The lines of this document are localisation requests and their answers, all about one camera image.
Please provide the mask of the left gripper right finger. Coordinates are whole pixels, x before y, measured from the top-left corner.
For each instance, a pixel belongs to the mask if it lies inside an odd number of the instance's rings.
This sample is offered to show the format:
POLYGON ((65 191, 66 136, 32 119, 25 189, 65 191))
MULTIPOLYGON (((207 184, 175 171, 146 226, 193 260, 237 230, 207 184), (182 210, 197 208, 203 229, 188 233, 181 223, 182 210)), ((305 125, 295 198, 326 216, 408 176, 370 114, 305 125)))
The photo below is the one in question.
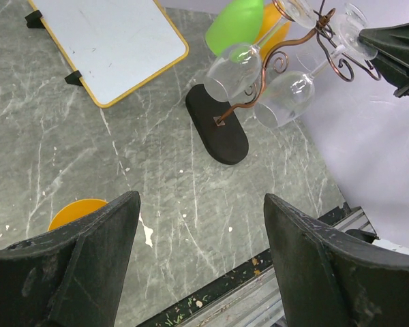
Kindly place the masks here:
POLYGON ((264 220, 288 326, 409 326, 409 255, 332 228, 271 193, 264 220))

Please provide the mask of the clear ribbed glass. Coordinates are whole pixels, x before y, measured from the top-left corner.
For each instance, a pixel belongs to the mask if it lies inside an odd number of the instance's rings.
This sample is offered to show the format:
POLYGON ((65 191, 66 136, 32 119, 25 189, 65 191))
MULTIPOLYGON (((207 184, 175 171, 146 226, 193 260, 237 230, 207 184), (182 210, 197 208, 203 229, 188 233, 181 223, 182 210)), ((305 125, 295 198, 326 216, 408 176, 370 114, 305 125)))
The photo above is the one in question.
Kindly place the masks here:
MULTIPOLYGON (((329 24, 332 30, 329 35, 333 44, 325 44, 328 40, 322 37, 320 41, 326 47, 332 60, 345 59, 344 55, 348 55, 362 63, 376 57, 378 51, 359 40, 359 33, 368 27, 368 21, 355 4, 345 3, 344 13, 334 14, 329 24)), ((297 51, 297 59, 309 72, 315 70, 323 61, 328 63, 323 49, 314 37, 300 47, 297 51)))

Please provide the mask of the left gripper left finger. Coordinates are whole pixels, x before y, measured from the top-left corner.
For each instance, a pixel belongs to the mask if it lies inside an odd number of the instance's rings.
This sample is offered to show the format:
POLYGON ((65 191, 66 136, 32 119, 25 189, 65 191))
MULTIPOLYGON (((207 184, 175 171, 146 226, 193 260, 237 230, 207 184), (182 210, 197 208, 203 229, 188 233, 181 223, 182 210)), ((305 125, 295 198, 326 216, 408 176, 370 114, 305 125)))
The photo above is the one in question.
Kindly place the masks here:
POLYGON ((113 326, 140 195, 0 249, 0 326, 113 326))

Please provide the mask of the orange plastic wine glass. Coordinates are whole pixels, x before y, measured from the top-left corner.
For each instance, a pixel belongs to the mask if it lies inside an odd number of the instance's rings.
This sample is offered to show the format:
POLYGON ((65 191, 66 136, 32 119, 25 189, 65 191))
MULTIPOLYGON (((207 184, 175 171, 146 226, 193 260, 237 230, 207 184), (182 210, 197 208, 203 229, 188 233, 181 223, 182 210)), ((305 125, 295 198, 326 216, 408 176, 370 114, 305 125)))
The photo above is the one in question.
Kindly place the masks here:
POLYGON ((86 198, 74 201, 63 207, 52 219, 48 231, 52 231, 65 224, 73 222, 81 217, 91 214, 92 212, 105 206, 108 202, 96 198, 86 198))

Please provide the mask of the clear wine glass front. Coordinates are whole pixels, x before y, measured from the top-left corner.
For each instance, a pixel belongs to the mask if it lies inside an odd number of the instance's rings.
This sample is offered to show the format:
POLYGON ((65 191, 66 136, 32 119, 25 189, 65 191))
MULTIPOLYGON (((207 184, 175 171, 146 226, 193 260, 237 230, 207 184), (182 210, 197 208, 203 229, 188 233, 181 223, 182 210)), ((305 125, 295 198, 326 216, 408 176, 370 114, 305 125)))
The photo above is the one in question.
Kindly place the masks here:
POLYGON ((276 129, 301 116, 314 98, 314 79, 328 64, 325 59, 308 73, 293 70, 274 78, 254 106, 256 120, 276 129))

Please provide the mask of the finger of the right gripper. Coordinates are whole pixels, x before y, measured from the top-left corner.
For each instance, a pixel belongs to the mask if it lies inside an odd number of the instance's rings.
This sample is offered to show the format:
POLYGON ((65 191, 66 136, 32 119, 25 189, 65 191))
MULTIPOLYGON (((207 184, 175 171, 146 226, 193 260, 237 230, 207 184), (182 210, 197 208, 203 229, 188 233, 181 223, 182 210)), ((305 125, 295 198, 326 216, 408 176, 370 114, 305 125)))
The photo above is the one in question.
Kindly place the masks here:
POLYGON ((378 51, 371 63, 397 88, 394 96, 409 96, 409 23, 364 29, 359 33, 359 41, 378 51))

